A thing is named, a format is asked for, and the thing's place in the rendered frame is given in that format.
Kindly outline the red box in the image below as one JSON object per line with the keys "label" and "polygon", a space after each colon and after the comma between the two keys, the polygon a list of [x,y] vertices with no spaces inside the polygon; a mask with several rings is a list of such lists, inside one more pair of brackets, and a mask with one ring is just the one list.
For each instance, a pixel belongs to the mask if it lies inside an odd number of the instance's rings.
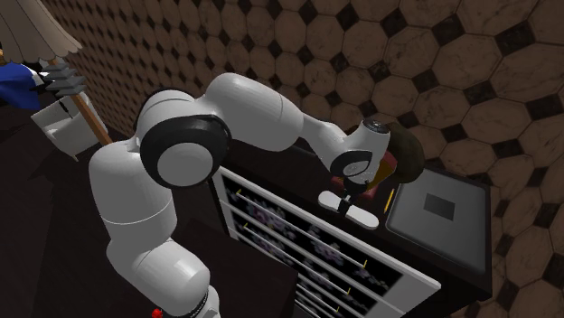
{"label": "red box", "polygon": [[[385,153],[385,155],[383,156],[382,159],[387,161],[394,168],[394,172],[395,172],[396,167],[397,167],[397,160],[389,151],[387,151]],[[373,187],[373,188],[369,187],[366,192],[364,192],[360,195],[359,199],[361,201],[372,200],[375,197],[377,189],[378,189],[378,185]],[[343,179],[339,178],[339,177],[333,177],[331,179],[330,190],[337,195],[342,195],[343,194]]]}

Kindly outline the blue cloth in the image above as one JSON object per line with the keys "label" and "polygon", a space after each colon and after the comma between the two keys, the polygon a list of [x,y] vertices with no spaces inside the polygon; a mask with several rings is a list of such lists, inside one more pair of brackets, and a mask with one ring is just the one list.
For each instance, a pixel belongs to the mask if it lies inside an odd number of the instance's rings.
{"label": "blue cloth", "polygon": [[23,64],[9,62],[0,66],[0,99],[15,108],[39,110],[36,88],[42,84],[40,75]]}

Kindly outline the dark olive round object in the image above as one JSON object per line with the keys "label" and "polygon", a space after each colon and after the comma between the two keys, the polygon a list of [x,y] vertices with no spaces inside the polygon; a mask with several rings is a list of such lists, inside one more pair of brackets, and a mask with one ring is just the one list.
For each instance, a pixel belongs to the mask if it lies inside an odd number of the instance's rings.
{"label": "dark olive round object", "polygon": [[390,130],[388,151],[397,160],[395,172],[390,179],[397,183],[415,181],[425,167],[425,155],[419,140],[397,122],[386,125]]}

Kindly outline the white open box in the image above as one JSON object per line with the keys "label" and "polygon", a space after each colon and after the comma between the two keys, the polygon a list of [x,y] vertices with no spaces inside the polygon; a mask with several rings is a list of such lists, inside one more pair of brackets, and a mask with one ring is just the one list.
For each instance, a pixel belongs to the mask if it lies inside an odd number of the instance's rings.
{"label": "white open box", "polygon": [[51,103],[31,115],[31,119],[59,150],[76,162],[77,154],[99,142],[70,96]]}

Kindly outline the orange wedge-shaped object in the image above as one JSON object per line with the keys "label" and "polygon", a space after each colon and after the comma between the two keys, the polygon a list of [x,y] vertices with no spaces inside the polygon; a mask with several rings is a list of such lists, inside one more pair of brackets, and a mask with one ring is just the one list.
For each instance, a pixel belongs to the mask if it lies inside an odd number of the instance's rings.
{"label": "orange wedge-shaped object", "polygon": [[384,159],[380,161],[380,166],[376,174],[374,175],[372,181],[369,183],[369,187],[373,188],[377,186],[380,182],[385,180],[391,174],[393,174],[394,168]]}

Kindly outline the grey tiered pagoda ornament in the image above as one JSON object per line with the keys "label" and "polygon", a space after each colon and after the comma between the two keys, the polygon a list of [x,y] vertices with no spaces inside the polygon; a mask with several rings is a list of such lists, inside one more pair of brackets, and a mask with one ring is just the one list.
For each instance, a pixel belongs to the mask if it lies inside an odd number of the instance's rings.
{"label": "grey tiered pagoda ornament", "polygon": [[85,78],[76,76],[76,69],[70,68],[66,62],[48,65],[42,69],[47,72],[44,76],[46,90],[54,91],[58,97],[80,94],[85,88]]}

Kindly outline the floor lamp with beige shade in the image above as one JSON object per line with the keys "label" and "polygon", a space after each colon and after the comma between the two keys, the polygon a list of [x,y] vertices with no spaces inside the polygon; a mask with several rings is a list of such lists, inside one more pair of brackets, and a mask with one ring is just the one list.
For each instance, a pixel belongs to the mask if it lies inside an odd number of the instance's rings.
{"label": "floor lamp with beige shade", "polygon": [[[46,61],[48,65],[58,64],[59,59],[82,48],[41,0],[0,0],[0,43],[5,61],[15,63]],[[107,131],[87,102],[80,94],[70,97],[99,142],[110,144]]]}

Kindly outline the dark chest of drawers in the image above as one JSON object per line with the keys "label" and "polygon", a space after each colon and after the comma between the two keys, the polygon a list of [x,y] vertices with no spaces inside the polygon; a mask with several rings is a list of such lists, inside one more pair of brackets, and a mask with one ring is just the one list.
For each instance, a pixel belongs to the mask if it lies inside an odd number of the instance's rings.
{"label": "dark chest of drawers", "polygon": [[[481,275],[386,228],[400,184],[383,182],[359,206],[380,225],[365,229],[324,209],[318,195],[330,191],[331,176],[301,145],[270,153],[233,142],[213,176],[221,212],[235,239],[298,271],[304,307],[333,318],[447,318],[476,308],[493,293],[490,195],[486,190],[486,257]],[[384,206],[391,189],[393,201]]]}

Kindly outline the white flat oblong remote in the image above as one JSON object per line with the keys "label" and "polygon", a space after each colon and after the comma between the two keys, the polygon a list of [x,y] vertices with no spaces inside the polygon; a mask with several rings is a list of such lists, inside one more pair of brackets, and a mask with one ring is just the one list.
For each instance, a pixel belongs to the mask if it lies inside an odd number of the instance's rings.
{"label": "white flat oblong remote", "polygon": [[365,229],[374,230],[380,225],[375,215],[340,198],[333,192],[321,192],[318,195],[318,203],[323,208],[338,213]]}

